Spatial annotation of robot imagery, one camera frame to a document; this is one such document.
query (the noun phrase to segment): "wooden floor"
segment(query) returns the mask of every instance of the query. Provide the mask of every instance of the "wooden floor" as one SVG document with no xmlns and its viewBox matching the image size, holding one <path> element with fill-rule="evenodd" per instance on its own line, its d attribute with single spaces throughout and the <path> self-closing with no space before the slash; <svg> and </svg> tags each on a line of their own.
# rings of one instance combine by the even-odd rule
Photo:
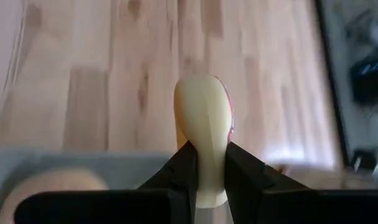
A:
<svg viewBox="0 0 378 224">
<path fill-rule="evenodd" d="M 26 12 L 0 148 L 175 152 L 174 86 L 209 74 L 232 98 L 235 143 L 271 163 L 340 166 L 313 1 L 29 0 Z"/>
</svg>

